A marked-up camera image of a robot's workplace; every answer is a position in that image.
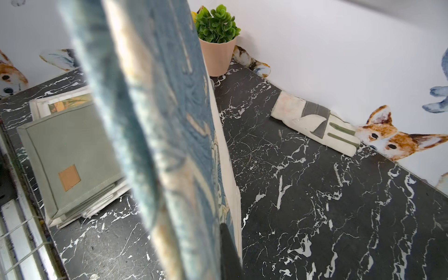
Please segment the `blue-handled canvas bag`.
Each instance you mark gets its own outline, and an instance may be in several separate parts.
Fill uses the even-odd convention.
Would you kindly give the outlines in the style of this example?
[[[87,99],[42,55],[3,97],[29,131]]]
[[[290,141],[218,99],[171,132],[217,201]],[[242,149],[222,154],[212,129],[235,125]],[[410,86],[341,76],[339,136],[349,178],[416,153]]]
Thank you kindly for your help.
[[[239,188],[187,1],[60,1],[77,58],[170,280],[242,267]]]

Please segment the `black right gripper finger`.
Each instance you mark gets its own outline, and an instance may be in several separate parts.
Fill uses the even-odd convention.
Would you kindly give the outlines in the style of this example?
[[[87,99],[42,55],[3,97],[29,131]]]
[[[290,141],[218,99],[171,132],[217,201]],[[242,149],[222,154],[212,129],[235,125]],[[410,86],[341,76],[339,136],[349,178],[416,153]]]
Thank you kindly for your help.
[[[220,268],[222,280],[242,280],[243,270],[227,224],[220,224]]]

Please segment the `yellow-handled canvas bag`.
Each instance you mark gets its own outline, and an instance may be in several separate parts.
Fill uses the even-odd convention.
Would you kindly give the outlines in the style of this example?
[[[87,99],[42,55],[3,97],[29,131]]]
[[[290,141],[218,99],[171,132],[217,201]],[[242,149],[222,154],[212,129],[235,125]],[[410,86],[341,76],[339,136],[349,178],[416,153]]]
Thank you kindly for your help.
[[[48,107],[50,114],[56,114],[91,101],[92,96],[90,93],[69,94],[50,101]]]

